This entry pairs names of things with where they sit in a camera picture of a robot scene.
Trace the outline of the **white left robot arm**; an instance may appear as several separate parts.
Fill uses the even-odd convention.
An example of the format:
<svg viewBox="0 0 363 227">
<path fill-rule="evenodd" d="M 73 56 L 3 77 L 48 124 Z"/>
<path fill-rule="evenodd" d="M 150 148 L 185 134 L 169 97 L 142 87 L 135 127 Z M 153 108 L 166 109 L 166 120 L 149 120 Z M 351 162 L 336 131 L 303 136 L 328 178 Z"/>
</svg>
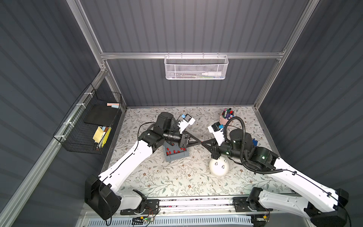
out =
<svg viewBox="0 0 363 227">
<path fill-rule="evenodd" d="M 108 221 L 118 210 L 131 210 L 143 213 L 147 210 L 147 197 L 139 190 L 120 193 L 119 190 L 128 176 L 147 158 L 154 154 L 165 142 L 184 149 L 199 145 L 201 141 L 185 129 L 195 123 L 189 114 L 182 115 L 176 121 L 169 112 L 162 112 L 155 122 L 144 132 L 138 131 L 138 137 L 131 149 L 114 165 L 99 174 L 91 175 L 85 182 L 85 203 L 103 220 Z"/>
</svg>

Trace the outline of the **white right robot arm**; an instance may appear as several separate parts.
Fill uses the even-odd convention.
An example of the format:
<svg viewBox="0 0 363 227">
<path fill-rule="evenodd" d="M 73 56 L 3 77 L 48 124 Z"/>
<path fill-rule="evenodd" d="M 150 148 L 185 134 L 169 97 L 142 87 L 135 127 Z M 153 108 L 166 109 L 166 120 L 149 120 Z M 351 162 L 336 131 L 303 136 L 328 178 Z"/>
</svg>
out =
<svg viewBox="0 0 363 227">
<path fill-rule="evenodd" d="M 223 175 L 229 159 L 255 174 L 269 175 L 297 193 L 296 196 L 282 195 L 253 187 L 247 199 L 234 199 L 235 208 L 246 205 L 251 211 L 280 210 L 306 218 L 316 227 L 352 224 L 345 208 L 349 200 L 347 191 L 324 186 L 271 150 L 256 146 L 240 117 L 232 117 L 225 125 L 216 122 L 208 130 L 214 138 L 202 142 L 202 146 L 211 153 L 214 161 L 210 165 L 212 173 Z"/>
</svg>

